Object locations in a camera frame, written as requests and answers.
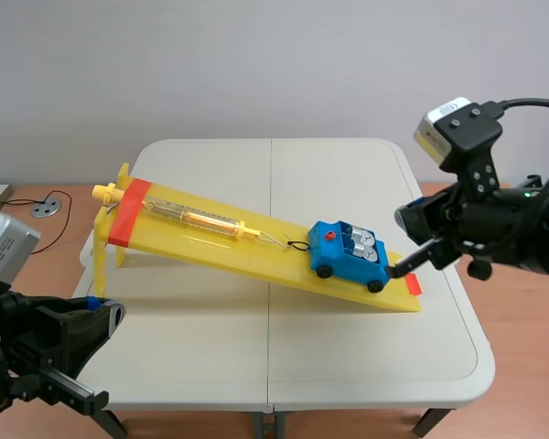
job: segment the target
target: white wall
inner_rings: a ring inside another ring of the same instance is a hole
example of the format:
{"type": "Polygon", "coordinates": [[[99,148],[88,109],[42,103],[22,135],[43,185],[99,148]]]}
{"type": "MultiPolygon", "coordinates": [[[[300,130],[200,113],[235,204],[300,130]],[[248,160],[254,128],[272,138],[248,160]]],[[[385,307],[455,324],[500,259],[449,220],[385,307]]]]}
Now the white wall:
{"type": "MultiPolygon", "coordinates": [[[[166,138],[378,136],[419,179],[427,110],[549,97],[549,0],[0,0],[0,181],[107,181],[166,138]]],[[[549,173],[516,109],[502,178],[549,173]]]]}

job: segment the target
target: yellow ramp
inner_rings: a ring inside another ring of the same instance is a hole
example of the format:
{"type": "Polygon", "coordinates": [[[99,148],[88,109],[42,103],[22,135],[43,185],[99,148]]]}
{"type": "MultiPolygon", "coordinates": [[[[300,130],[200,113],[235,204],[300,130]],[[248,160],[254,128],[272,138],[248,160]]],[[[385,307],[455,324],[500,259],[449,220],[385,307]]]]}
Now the yellow ramp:
{"type": "MultiPolygon", "coordinates": [[[[122,187],[127,187],[130,180],[130,177],[122,176],[119,178],[119,183],[122,187]]],[[[308,229],[305,227],[207,198],[155,184],[148,190],[147,195],[235,220],[243,220],[246,227],[262,230],[281,242],[288,241],[285,235],[294,241],[307,241],[308,229]]],[[[107,242],[116,214],[117,209],[106,214],[105,208],[102,208],[94,225],[96,240],[94,275],[96,277],[103,276],[102,248],[107,242]]],[[[335,222],[338,219],[323,220],[335,222]]],[[[277,244],[259,241],[253,237],[242,237],[236,240],[227,235],[158,217],[144,209],[141,209],[138,214],[128,247],[366,305],[400,311],[420,309],[417,298],[409,294],[404,279],[391,280],[381,292],[373,294],[368,292],[362,284],[339,278],[319,279],[309,268],[307,252],[293,248],[284,249],[277,244]]],[[[395,263],[399,258],[400,255],[397,253],[389,252],[391,263],[395,263]]],[[[100,281],[96,279],[96,286],[101,286],[100,295],[104,293],[103,282],[103,279],[100,281]]]]}

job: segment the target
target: blue toy car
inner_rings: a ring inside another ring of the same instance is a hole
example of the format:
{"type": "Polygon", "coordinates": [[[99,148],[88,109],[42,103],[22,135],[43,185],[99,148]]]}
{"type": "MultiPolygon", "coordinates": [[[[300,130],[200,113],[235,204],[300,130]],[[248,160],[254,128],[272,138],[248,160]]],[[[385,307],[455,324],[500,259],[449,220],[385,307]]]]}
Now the blue toy car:
{"type": "Polygon", "coordinates": [[[388,265],[384,242],[372,231],[343,221],[318,221],[308,238],[311,270],[321,279],[336,276],[364,284],[371,293],[379,293],[390,281],[384,271],[388,265]]]}

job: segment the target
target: red tape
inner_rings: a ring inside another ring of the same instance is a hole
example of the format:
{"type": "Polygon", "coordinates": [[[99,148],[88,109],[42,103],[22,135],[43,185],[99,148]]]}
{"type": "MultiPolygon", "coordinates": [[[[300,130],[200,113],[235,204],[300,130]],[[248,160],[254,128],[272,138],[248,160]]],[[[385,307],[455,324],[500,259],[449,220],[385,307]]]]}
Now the red tape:
{"type": "Polygon", "coordinates": [[[423,293],[421,291],[421,285],[419,285],[419,281],[417,280],[417,276],[415,276],[414,274],[407,274],[404,277],[404,281],[406,282],[406,286],[407,288],[409,288],[409,293],[411,295],[420,295],[423,293]]]}
{"type": "Polygon", "coordinates": [[[143,198],[150,188],[150,181],[135,178],[124,192],[116,219],[113,221],[108,242],[120,247],[128,247],[132,230],[135,227],[136,217],[143,205],[143,198]]]}

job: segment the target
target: table leg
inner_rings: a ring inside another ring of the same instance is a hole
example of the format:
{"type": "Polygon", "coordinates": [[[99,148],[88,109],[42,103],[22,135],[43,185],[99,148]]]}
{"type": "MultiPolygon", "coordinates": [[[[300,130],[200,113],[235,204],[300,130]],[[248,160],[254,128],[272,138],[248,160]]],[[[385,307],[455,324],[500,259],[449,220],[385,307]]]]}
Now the table leg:
{"type": "Polygon", "coordinates": [[[270,414],[251,412],[253,420],[254,439],[264,439],[268,432],[274,431],[274,439],[285,439],[285,419],[288,412],[274,412],[270,414]],[[274,416],[274,423],[268,423],[266,416],[274,416]]]}
{"type": "Polygon", "coordinates": [[[433,427],[440,423],[441,420],[445,418],[447,414],[452,410],[453,409],[427,410],[425,414],[421,417],[417,425],[414,427],[413,433],[415,433],[418,437],[425,437],[425,435],[429,433],[433,429],[433,427]]]}
{"type": "Polygon", "coordinates": [[[128,433],[124,426],[113,412],[102,410],[91,416],[91,418],[112,437],[112,439],[127,439],[128,433]]]}
{"type": "Polygon", "coordinates": [[[274,414],[274,437],[285,439],[285,423],[287,412],[276,412],[274,414]]]}
{"type": "Polygon", "coordinates": [[[251,412],[250,415],[253,419],[254,439],[264,439],[266,437],[266,432],[268,432],[268,428],[264,422],[264,413],[251,412]]]}

